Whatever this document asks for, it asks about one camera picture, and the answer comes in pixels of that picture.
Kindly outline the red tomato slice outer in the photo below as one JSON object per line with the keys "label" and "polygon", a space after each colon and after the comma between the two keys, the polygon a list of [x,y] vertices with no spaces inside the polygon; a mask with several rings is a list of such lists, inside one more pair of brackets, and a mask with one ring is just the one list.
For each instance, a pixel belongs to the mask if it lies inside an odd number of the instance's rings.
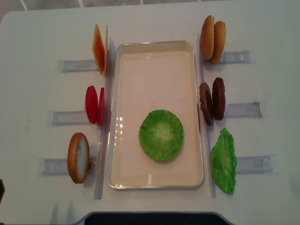
{"label": "red tomato slice outer", "polygon": [[89,122],[95,124],[98,120],[98,96],[93,85],[87,88],[85,96],[85,108]]}

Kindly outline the red tomato slice inner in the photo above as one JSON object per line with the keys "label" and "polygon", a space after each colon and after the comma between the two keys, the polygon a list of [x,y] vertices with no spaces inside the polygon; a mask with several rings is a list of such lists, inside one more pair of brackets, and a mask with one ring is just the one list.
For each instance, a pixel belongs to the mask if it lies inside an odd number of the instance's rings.
{"label": "red tomato slice inner", "polygon": [[99,126],[102,126],[102,122],[103,122],[104,98],[105,98],[105,89],[101,88],[101,92],[99,96],[99,104],[98,104],[98,116],[97,116],[97,124]]}

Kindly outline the red tomato slice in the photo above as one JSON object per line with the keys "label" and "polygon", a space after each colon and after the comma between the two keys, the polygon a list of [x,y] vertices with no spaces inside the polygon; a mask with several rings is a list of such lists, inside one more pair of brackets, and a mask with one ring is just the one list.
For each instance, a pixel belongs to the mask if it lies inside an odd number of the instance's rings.
{"label": "red tomato slice", "polygon": [[93,85],[87,88],[85,96],[85,108],[89,122],[95,124],[98,120],[98,96]]}
{"label": "red tomato slice", "polygon": [[103,122],[104,98],[105,98],[105,89],[101,88],[101,92],[99,96],[99,104],[98,104],[98,116],[97,116],[97,124],[99,126],[102,126],[102,122]]}

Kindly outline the clear acrylic right rack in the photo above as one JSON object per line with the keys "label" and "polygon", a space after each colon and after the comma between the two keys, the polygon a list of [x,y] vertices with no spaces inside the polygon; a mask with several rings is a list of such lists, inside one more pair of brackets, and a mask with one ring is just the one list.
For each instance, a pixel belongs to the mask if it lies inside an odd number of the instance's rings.
{"label": "clear acrylic right rack", "polygon": [[[197,54],[200,82],[203,83],[204,79],[204,66],[210,66],[208,60],[204,60],[200,51],[200,36],[197,36]],[[253,50],[240,50],[240,51],[225,51],[223,53],[220,65],[225,64],[251,64],[256,63]],[[267,118],[267,110],[265,101],[254,101],[250,103],[234,103],[227,104],[225,111],[225,119],[241,119],[241,118]],[[211,160],[211,152],[219,134],[218,131],[222,130],[225,125],[220,127],[209,126],[204,123],[204,133],[206,142],[206,152],[209,165],[209,182],[210,193],[212,197],[216,196],[216,184],[213,178],[213,166]],[[264,174],[264,173],[277,173],[278,164],[276,154],[268,154],[264,156],[250,156],[250,157],[237,157],[236,174]]]}

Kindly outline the dark base at bottom edge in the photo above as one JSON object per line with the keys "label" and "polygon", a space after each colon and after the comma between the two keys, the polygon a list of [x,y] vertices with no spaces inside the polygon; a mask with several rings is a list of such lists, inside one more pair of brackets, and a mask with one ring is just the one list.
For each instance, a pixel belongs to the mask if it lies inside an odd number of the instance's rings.
{"label": "dark base at bottom edge", "polygon": [[227,225],[221,217],[198,213],[96,213],[86,225]]}

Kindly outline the orange cheese slice outer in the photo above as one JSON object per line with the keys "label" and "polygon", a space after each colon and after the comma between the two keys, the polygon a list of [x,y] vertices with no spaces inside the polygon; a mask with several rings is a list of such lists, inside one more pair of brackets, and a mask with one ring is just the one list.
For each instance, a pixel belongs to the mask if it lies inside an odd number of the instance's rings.
{"label": "orange cheese slice outer", "polygon": [[96,63],[98,65],[100,74],[102,75],[105,66],[105,48],[104,48],[104,44],[101,38],[101,33],[97,23],[95,24],[95,28],[94,28],[92,51]]}

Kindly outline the bread bun slice left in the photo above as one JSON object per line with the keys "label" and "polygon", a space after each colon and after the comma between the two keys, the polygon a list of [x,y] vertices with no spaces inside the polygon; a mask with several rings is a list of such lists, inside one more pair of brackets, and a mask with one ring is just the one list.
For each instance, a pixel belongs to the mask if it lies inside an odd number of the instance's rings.
{"label": "bread bun slice left", "polygon": [[73,134],[68,148],[67,169],[75,184],[84,183],[89,170],[89,159],[90,147],[86,136],[83,133]]}

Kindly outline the clear acrylic rack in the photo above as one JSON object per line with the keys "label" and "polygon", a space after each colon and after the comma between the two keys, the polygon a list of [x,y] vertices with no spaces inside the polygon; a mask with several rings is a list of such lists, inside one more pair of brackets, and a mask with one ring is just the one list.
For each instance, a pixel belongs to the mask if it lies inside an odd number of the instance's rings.
{"label": "clear acrylic rack", "polygon": [[[208,60],[204,60],[200,51],[200,36],[197,36],[197,54],[200,82],[203,83],[204,79],[204,66],[210,66]],[[225,51],[223,53],[220,65],[225,64],[251,64],[256,63],[253,50],[240,50],[240,51]],[[265,101],[254,101],[250,103],[234,103],[227,104],[225,111],[225,119],[241,119],[241,118],[267,118],[267,110]],[[211,152],[219,134],[218,131],[222,130],[225,125],[220,127],[209,126],[204,123],[204,133],[206,142],[206,152],[209,165],[209,182],[210,193],[212,197],[216,196],[216,184],[213,178],[213,166],[211,160]],[[264,173],[277,173],[278,164],[276,154],[268,154],[264,156],[250,156],[250,157],[237,157],[236,174],[264,174]]]}
{"label": "clear acrylic rack", "polygon": [[[109,142],[111,113],[112,113],[112,95],[113,95],[113,80],[114,80],[114,66],[115,66],[115,45],[112,39],[109,42],[108,50],[108,77],[105,80],[105,88],[103,91],[101,113],[102,125],[100,126],[100,143],[98,155],[90,158],[90,168],[88,174],[94,174],[96,177],[95,185],[95,199],[101,199],[103,195],[103,183],[105,176],[105,159],[106,151]],[[69,111],[49,112],[50,126],[64,126],[64,125],[86,125],[88,123],[87,116],[83,111]],[[40,159],[40,174],[42,176],[58,176],[67,175],[67,160],[66,159]]]}

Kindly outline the green lettuce leaf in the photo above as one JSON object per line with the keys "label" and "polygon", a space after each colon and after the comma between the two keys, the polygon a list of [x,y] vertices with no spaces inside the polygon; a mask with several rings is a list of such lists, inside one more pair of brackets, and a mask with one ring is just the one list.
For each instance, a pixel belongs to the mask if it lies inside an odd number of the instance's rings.
{"label": "green lettuce leaf", "polygon": [[212,173],[215,184],[232,195],[236,184],[237,157],[232,134],[223,128],[211,151]]}
{"label": "green lettuce leaf", "polygon": [[168,110],[154,110],[148,114],[139,129],[139,143],[152,160],[167,162],[180,151],[183,144],[183,125]]}

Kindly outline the brown meat patty inner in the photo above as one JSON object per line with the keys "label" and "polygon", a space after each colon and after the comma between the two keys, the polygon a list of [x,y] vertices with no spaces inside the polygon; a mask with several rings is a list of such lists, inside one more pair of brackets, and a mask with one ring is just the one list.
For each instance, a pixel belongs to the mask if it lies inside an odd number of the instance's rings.
{"label": "brown meat patty inner", "polygon": [[200,108],[203,113],[203,117],[207,125],[213,126],[214,116],[213,116],[213,106],[210,89],[206,82],[202,82],[199,87],[200,92]]}

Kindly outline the brown meat patty outer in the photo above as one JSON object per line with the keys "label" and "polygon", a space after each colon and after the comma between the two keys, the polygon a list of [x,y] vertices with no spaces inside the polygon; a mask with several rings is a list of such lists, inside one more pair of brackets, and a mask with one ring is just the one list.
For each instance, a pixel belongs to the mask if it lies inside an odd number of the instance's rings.
{"label": "brown meat patty outer", "polygon": [[217,77],[212,87],[213,116],[216,120],[222,120],[225,114],[225,86],[222,78]]}

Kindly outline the bun top inner right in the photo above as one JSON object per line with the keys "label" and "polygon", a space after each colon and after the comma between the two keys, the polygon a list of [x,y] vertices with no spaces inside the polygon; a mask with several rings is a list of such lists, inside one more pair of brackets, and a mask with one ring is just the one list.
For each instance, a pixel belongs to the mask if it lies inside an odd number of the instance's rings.
{"label": "bun top inner right", "polygon": [[202,57],[209,60],[214,51],[214,17],[212,15],[207,16],[202,25],[200,48]]}

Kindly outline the white metal tray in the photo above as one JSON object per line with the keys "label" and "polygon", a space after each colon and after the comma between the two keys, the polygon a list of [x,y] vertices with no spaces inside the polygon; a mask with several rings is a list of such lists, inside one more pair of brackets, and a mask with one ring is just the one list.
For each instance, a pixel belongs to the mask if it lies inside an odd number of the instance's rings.
{"label": "white metal tray", "polygon": [[[166,110],[182,124],[172,159],[155,161],[139,142],[148,114]],[[114,189],[194,188],[204,176],[195,56],[188,41],[134,43],[116,51],[106,180]]]}

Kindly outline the brown object at left edge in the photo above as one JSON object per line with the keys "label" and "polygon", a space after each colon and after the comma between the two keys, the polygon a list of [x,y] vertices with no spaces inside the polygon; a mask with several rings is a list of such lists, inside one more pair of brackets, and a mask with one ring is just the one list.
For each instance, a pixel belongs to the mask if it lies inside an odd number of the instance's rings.
{"label": "brown object at left edge", "polygon": [[4,183],[3,183],[3,180],[0,179],[0,202],[2,201],[4,193],[5,193]]}

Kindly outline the brown meat patty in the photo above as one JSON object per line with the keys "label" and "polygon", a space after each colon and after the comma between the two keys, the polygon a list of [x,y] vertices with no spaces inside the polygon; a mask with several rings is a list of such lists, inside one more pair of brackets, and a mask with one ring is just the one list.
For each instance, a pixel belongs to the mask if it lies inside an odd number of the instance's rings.
{"label": "brown meat patty", "polygon": [[206,82],[202,82],[199,87],[200,92],[200,108],[203,113],[203,117],[207,125],[213,126],[214,116],[213,116],[213,106],[210,89]]}
{"label": "brown meat patty", "polygon": [[213,116],[216,120],[222,120],[225,114],[225,86],[222,78],[217,77],[212,87]]}

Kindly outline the clear acrylic left rack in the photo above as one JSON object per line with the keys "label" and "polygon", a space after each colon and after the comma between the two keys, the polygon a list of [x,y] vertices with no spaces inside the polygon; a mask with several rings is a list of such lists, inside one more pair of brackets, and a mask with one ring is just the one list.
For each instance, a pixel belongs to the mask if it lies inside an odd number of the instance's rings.
{"label": "clear acrylic left rack", "polygon": [[[106,151],[109,142],[111,113],[112,113],[112,95],[113,95],[113,80],[114,80],[114,66],[115,66],[115,45],[112,39],[109,42],[108,50],[108,77],[105,80],[105,88],[103,91],[101,113],[102,125],[100,126],[100,143],[98,155],[90,158],[90,168],[88,174],[94,174],[96,177],[95,185],[95,199],[101,199],[103,195],[103,183],[105,176],[105,159]],[[64,125],[86,125],[88,123],[87,116],[83,111],[69,111],[49,112],[50,126],[64,126]],[[66,159],[40,159],[40,174],[42,176],[58,176],[67,175],[67,160]]]}

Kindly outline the bun top outer right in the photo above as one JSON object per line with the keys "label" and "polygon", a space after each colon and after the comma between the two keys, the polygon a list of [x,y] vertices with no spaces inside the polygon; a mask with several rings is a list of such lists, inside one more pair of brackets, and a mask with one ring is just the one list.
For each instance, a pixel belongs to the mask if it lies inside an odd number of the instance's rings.
{"label": "bun top outer right", "polygon": [[218,64],[223,56],[226,40],[226,27],[223,21],[218,21],[214,24],[214,51],[210,61],[213,64]]}

